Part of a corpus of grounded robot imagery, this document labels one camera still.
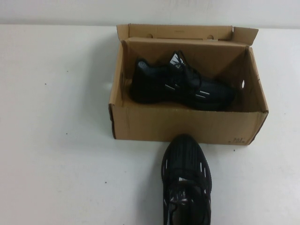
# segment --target black sneaker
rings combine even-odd
[[[175,101],[197,110],[222,110],[235,98],[228,85],[200,75],[175,52],[167,66],[152,67],[145,59],[136,61],[130,87],[131,98],[139,103]]]
[[[165,151],[164,225],[209,225],[211,176],[204,153],[189,135],[177,136]]]

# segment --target shoe lace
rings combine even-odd
[[[191,182],[191,185],[192,186],[196,186],[196,187],[199,187],[200,190],[201,190],[201,194],[204,196],[204,199],[205,199],[205,202],[203,203],[204,204],[204,217],[202,219],[202,221],[198,224],[198,225],[210,225],[210,202],[209,202],[209,197],[208,195],[204,192],[204,188],[202,186],[202,184],[200,183],[195,183],[195,182]],[[192,199],[187,196],[187,201],[190,203],[192,201]],[[177,202],[172,202],[171,200],[169,200],[169,203],[172,204],[174,206],[174,209],[172,209],[172,211],[170,211],[170,225],[174,225],[173,223],[173,214],[174,212],[178,209],[178,201]]]
[[[192,68],[183,52],[181,50],[175,52],[178,55],[177,62],[175,62],[174,66],[177,67],[177,69],[180,70],[179,73],[175,73],[174,75],[174,83],[180,83],[180,84],[185,84],[188,86],[188,90],[191,91],[192,93],[198,92],[201,87],[202,79],[201,75],[194,69]]]

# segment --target black shoe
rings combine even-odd
[[[175,101],[212,111],[226,108],[235,92],[224,83],[200,75],[181,51],[174,53],[167,66],[151,67],[145,59],[137,60],[130,87],[131,98],[139,103]]]
[[[209,225],[211,175],[204,153],[189,135],[177,136],[165,151],[164,225]]]

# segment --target open cardboard box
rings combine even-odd
[[[121,43],[109,100],[116,139],[171,141],[188,133],[199,143],[248,145],[254,140],[269,112],[250,47],[258,30],[126,24],[118,25],[117,31]],[[175,50],[182,50],[202,75],[239,90],[228,109],[197,111],[176,103],[142,105],[130,99],[136,59],[162,65]]]

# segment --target box flap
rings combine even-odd
[[[120,41],[129,38],[129,24],[117,25],[117,33]]]
[[[234,27],[232,41],[252,45],[257,33],[258,29]]]
[[[120,40],[128,37],[231,40],[232,26],[118,25]]]

